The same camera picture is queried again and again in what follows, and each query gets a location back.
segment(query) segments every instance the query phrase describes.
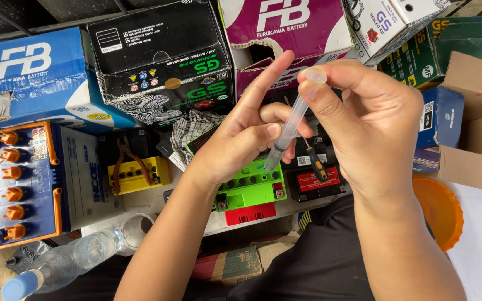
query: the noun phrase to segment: yellow battery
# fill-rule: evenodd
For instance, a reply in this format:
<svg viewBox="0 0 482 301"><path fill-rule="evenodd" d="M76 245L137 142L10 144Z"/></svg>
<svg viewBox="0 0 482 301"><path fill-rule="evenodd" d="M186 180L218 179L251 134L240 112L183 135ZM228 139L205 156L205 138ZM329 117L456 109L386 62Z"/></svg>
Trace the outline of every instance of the yellow battery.
<svg viewBox="0 0 482 301"><path fill-rule="evenodd" d="M143 159L143 162L146 165L146 168L148 168L152 185L149 186L148 183L146 183L143 169L137 161L125 162L122 163L118 169L118 182L120 183L120 193L118 195L148 188L156 188L172 182L170 178L169 162L166 159L161 157L151 157ZM115 182L113 181L114 170L114 165L107 167L109 173L109 185L111 187L115 187Z"/></svg>

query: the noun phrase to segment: hand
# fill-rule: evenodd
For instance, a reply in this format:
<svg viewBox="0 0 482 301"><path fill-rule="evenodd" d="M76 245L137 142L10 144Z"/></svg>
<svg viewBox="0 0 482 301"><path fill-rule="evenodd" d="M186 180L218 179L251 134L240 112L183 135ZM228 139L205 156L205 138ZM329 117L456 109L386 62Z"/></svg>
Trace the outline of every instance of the hand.
<svg viewBox="0 0 482 301"><path fill-rule="evenodd" d="M291 107L283 103L261 106L261 101L294 57L293 51L285 51L251 83L217 131L198 150L187 167L186 174L195 170L199 181L218 186L230 181L260 152L273 146L274 140L282 132L280 123L288 119ZM306 138L313 135L306 120L298 126L298 131ZM291 163L293 158L295 140L282 160Z"/></svg>
<svg viewBox="0 0 482 301"><path fill-rule="evenodd" d="M305 80L308 72L324 72L327 83ZM332 139L355 197L380 200L412 192L412 159L423 112L417 89L346 59L308 68L298 81L299 93ZM343 102L330 87L343 89Z"/></svg>

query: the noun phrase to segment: forearm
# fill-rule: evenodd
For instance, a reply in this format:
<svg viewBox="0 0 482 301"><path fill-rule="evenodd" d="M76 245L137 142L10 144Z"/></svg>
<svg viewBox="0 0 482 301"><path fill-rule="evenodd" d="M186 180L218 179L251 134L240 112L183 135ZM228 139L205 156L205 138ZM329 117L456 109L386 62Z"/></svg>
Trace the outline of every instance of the forearm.
<svg viewBox="0 0 482 301"><path fill-rule="evenodd" d="M456 271L429 235L411 189L382 200L356 196L358 236L377 300L466 299Z"/></svg>
<svg viewBox="0 0 482 301"><path fill-rule="evenodd" d="M115 300L181 300L218 187L199 185L189 167L133 256Z"/></svg>

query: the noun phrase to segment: screwdriver handle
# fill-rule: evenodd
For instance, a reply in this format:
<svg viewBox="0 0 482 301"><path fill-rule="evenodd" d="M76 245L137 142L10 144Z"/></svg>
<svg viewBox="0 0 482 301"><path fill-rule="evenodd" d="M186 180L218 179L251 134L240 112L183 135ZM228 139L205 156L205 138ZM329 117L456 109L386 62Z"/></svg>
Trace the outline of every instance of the screwdriver handle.
<svg viewBox="0 0 482 301"><path fill-rule="evenodd" d="M315 153L315 149L313 147L308 147L306 149L306 152L308 153L308 156L310 156L310 161L312 162L312 167L313 167L313 172L317 179L321 182L324 183L328 181L328 174L327 170L321 164L321 160L319 160L319 157Z"/></svg>

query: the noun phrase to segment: blue bottle cap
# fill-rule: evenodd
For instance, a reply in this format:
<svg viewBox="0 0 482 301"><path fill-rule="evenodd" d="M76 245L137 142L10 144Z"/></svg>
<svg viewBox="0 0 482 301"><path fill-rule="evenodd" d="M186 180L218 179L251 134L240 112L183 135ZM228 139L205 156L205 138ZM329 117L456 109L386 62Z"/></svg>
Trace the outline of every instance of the blue bottle cap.
<svg viewBox="0 0 482 301"><path fill-rule="evenodd" d="M26 271L8 280L1 288L1 296L5 301L19 301L38 288L38 277L32 271Z"/></svg>

